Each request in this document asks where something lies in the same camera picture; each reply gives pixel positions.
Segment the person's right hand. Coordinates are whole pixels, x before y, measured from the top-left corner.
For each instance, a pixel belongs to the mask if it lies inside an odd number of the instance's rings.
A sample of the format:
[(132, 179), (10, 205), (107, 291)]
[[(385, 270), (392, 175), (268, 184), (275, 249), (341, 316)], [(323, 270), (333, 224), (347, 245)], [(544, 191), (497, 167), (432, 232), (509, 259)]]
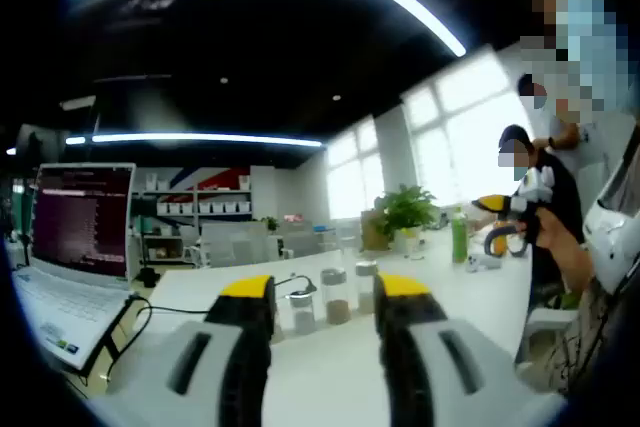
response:
[(579, 268), (584, 251), (573, 234), (546, 208), (539, 207), (536, 217), (540, 225), (536, 245), (551, 253), (562, 272)]

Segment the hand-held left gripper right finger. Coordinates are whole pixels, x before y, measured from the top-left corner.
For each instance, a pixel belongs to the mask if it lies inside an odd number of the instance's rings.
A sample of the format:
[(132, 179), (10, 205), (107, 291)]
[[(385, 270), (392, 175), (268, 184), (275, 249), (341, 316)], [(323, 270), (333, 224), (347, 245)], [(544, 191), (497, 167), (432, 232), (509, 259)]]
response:
[(538, 393), (509, 354), (450, 319), (419, 281), (378, 273), (375, 328), (393, 426), (547, 426), (566, 402)]

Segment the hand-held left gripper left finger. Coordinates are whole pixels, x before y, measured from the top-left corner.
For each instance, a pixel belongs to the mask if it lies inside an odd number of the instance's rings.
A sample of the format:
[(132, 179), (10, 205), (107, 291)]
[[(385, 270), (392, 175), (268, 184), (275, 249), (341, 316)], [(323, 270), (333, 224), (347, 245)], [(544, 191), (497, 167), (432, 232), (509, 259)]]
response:
[(146, 353), (134, 375), (99, 400), (105, 426), (259, 426), (275, 326), (271, 275), (225, 287), (201, 322)]

